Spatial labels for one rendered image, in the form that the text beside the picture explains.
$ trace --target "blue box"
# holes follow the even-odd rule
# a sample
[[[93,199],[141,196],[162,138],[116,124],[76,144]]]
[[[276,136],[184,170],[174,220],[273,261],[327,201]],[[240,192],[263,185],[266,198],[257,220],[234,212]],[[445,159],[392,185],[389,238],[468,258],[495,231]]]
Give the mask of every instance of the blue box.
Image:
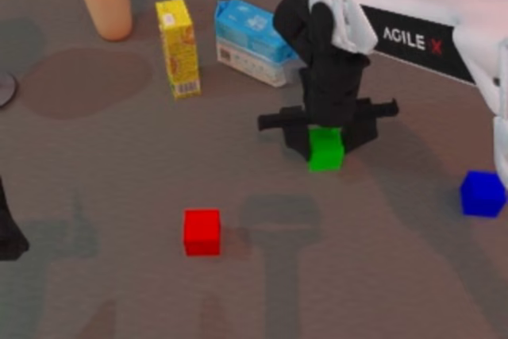
[[[273,14],[243,0],[221,0],[215,10],[217,58],[274,87],[288,82],[287,69],[302,63],[275,31]]]
[[[465,215],[496,218],[506,204],[506,190],[495,172],[469,171],[460,187]]]

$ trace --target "yellow box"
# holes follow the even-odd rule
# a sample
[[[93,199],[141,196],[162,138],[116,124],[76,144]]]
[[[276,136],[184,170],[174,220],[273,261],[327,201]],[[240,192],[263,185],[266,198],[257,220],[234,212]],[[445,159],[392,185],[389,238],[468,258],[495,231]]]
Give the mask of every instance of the yellow box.
[[[194,25],[184,0],[156,3],[164,62],[176,99],[201,94]]]

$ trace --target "robotic arm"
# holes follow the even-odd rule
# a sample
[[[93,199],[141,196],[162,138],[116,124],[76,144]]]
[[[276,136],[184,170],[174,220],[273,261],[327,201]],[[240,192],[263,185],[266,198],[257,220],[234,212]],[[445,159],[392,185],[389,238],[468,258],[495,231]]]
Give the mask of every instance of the robotic arm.
[[[365,115],[356,97],[374,52],[476,87],[495,115],[495,164],[508,187],[506,20],[508,0],[283,0],[274,26],[306,64],[308,124],[347,126]],[[384,112],[367,114],[393,116],[396,103]],[[261,117],[267,127],[276,126]]]

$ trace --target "silver disc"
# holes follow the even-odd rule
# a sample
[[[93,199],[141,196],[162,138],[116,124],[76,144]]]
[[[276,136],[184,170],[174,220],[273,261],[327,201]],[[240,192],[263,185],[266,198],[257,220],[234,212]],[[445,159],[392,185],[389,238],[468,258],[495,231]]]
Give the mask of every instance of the silver disc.
[[[9,73],[0,72],[0,107],[5,106],[16,94],[16,79]]]

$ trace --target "table surface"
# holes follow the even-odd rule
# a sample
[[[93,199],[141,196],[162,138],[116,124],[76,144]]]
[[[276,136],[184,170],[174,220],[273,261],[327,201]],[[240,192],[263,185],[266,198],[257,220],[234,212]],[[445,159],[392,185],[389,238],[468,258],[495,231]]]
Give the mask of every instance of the table surface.
[[[374,56],[362,93],[400,115],[343,169],[309,173],[258,114],[299,104],[217,63],[217,0],[187,0],[203,95],[174,102],[154,2],[98,38],[81,0],[0,0],[0,173],[31,241],[0,263],[1,339],[508,337],[508,227],[461,215],[493,169],[473,87]],[[247,0],[273,10],[279,0]],[[220,258],[183,254],[187,207],[221,209]]]

